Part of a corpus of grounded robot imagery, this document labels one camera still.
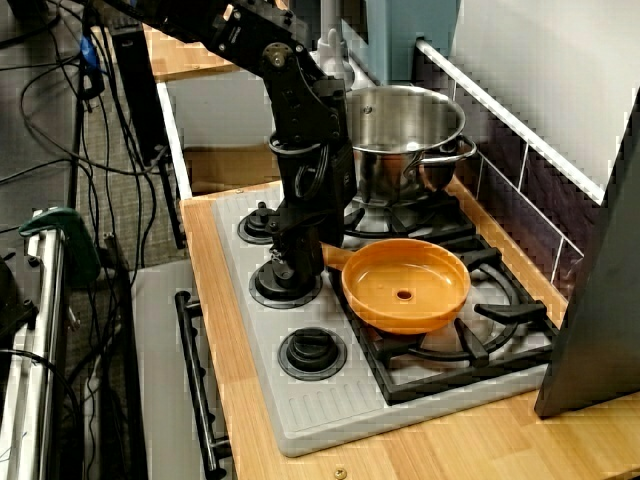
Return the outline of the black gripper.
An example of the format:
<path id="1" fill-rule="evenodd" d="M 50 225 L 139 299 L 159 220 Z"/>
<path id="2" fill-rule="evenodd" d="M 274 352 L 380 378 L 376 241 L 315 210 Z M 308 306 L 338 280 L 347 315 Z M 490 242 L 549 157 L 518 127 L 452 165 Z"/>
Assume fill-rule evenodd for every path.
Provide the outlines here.
<path id="1" fill-rule="evenodd" d="M 312 288 L 324 269 L 320 236 L 344 234 L 344 211 L 357 193 L 350 140 L 296 146 L 269 139 L 276 155 L 284 199 L 269 217 L 271 261 L 294 269 L 300 284 Z M 295 237 L 290 234 L 301 229 Z"/>

